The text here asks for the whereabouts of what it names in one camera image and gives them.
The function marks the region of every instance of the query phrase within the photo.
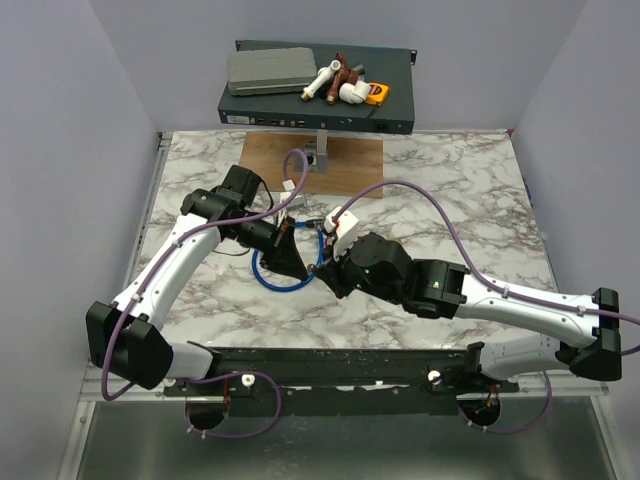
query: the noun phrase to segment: yellow object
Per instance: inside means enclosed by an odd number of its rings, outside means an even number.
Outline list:
[[[369,95],[367,95],[365,102],[369,105],[379,107],[382,105],[382,102],[384,102],[384,99],[387,98],[387,95],[389,95],[391,88],[381,83],[368,83],[371,85],[371,90],[369,91]]]

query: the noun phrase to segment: gray wall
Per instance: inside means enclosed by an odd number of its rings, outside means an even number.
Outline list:
[[[640,316],[640,2],[590,0],[516,128],[536,219],[563,290],[617,289]],[[624,325],[623,345],[640,343]],[[640,473],[640,354],[611,385]]]
[[[157,145],[86,0],[0,16],[0,469],[54,478],[87,360],[84,312],[122,281]]]
[[[585,0],[91,0],[160,130],[219,126],[236,39],[418,49],[417,128],[514,127]]]

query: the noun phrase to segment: gray floor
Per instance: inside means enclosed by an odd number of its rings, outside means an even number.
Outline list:
[[[508,399],[503,427],[526,423],[542,399]],[[456,417],[282,418],[251,440],[186,434],[180,403],[100,403],[78,478],[101,479],[609,479],[588,398],[558,399],[538,428],[482,434]],[[233,419],[231,430],[263,419]]]

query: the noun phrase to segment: gray case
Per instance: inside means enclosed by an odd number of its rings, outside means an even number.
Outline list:
[[[227,59],[232,95],[301,92],[317,75],[310,48],[241,51]]]

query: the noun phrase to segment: blue cable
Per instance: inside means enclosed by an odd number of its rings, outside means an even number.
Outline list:
[[[306,222],[296,222],[296,228],[306,227]],[[320,229],[318,231],[318,265],[322,265],[322,249],[324,248],[324,237],[322,236],[322,232]],[[253,256],[251,257],[251,270],[253,270],[253,274],[256,276],[256,279],[262,284],[263,287],[268,288],[269,290],[273,290],[274,292],[295,292],[296,290],[300,290],[303,287],[306,287],[311,280],[313,280],[313,273],[309,275],[309,278],[298,283],[297,285],[292,285],[290,287],[278,287],[277,285],[272,285],[267,282],[260,272],[258,271],[258,255],[260,252],[258,250],[253,251]]]

